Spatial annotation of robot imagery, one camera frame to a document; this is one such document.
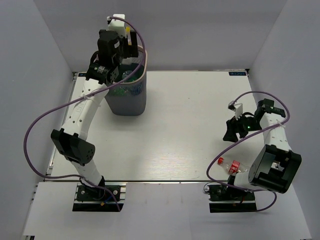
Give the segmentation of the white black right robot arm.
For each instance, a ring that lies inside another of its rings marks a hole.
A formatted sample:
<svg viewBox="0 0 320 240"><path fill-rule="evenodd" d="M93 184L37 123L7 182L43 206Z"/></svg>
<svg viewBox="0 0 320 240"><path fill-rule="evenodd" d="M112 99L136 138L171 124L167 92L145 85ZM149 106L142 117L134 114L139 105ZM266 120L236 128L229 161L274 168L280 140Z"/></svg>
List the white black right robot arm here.
<svg viewBox="0 0 320 240"><path fill-rule="evenodd" d="M236 143L249 132L263 130L264 146L250 169L240 170L240 163L234 161L229 173L234 176L225 187L226 195L236 200L246 190L268 190L284 194L289 189L300 165L302 157L291 149L283 121L284 109L274 106L274 101L263 99L258 102L254 113L244 112L241 103L230 103L234 117L226 122L223 137L226 142Z"/></svg>

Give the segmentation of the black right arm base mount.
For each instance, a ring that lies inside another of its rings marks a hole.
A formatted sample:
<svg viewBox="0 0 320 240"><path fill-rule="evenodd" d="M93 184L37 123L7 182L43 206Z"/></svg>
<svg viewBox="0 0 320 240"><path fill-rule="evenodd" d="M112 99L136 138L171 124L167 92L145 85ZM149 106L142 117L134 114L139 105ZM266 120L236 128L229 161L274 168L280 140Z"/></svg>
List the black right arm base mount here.
<svg viewBox="0 0 320 240"><path fill-rule="evenodd" d="M257 210L255 194L212 184L208 186L210 213L250 213Z"/></svg>

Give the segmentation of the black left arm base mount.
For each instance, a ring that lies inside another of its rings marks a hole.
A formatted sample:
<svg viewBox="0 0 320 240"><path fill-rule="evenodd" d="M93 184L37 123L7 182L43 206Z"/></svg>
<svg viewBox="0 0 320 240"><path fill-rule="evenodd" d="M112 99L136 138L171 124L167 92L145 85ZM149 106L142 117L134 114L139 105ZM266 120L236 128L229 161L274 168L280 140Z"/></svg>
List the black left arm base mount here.
<svg viewBox="0 0 320 240"><path fill-rule="evenodd" d="M78 183L73 201L73 212L101 212L118 213L122 210L125 202L126 184L117 182L106 182L105 187L112 192L117 204L108 191L98 189L92 190Z"/></svg>

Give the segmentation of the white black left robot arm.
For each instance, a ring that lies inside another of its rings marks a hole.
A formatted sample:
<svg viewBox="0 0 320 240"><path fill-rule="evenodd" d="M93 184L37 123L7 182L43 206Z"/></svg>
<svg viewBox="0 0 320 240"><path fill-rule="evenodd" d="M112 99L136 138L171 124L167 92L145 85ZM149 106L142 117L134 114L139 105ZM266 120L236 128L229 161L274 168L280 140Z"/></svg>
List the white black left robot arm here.
<svg viewBox="0 0 320 240"><path fill-rule="evenodd" d="M106 187L93 160L95 146L87 142L88 132L108 87L122 79L122 61L139 55L137 33L131 30L120 35L115 30L100 30L97 47L85 74L81 100L61 129L54 129L50 137L59 153L76 168L81 183L89 186L90 196L99 200L105 196Z"/></svg>

